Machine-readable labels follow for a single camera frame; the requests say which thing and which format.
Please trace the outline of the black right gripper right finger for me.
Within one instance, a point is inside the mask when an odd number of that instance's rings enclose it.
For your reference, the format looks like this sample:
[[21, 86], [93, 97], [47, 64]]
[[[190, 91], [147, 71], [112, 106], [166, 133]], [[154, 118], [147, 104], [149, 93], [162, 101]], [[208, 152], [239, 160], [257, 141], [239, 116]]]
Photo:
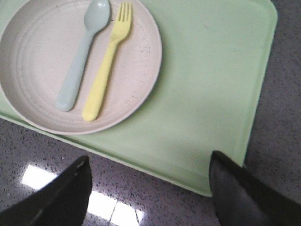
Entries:
[[299, 226], [301, 206], [252, 176], [221, 151], [210, 160], [210, 189], [222, 226]]

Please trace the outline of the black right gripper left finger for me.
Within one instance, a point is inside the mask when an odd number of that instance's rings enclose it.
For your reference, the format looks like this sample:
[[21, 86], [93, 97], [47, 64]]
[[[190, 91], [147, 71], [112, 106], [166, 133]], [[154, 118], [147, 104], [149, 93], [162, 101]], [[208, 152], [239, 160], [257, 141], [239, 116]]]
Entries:
[[91, 194], [89, 157], [79, 157], [45, 187], [0, 213], [2, 226], [80, 226]]

